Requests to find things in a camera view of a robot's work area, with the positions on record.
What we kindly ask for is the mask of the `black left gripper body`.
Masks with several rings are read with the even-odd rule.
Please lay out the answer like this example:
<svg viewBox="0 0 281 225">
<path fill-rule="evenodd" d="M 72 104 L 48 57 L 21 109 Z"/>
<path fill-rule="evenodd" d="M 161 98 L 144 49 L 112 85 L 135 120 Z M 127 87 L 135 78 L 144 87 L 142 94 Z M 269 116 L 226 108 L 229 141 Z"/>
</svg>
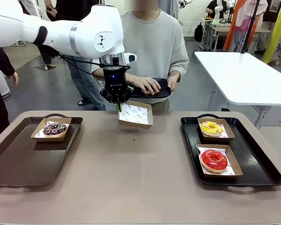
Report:
<svg viewBox="0 0 281 225">
<path fill-rule="evenodd" d="M 126 69 L 104 69 L 105 89 L 113 97 L 120 97 L 127 87 L 125 78 Z"/>
</svg>

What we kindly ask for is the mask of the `person's right hand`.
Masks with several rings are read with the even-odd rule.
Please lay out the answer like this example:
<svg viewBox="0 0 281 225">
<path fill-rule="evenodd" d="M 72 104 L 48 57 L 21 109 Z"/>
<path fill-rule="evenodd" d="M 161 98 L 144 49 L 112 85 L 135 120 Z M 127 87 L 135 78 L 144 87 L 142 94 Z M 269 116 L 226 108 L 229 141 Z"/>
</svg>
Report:
<svg viewBox="0 0 281 225">
<path fill-rule="evenodd" d="M 136 88 L 140 88 L 145 95 L 157 94 L 161 86 L 160 84 L 150 77 L 141 77 L 132 74 L 126 74 L 126 82 Z"/>
</svg>

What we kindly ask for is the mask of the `person's left hand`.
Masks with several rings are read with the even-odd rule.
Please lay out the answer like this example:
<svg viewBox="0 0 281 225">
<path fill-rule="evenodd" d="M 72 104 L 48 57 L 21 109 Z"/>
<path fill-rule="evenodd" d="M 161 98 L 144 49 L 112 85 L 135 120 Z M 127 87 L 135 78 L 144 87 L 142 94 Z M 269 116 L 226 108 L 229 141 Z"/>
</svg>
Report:
<svg viewBox="0 0 281 225">
<path fill-rule="evenodd" d="M 168 88 L 173 91 L 176 88 L 177 83 L 180 81 L 180 75 L 170 75 L 167 79 Z"/>
</svg>

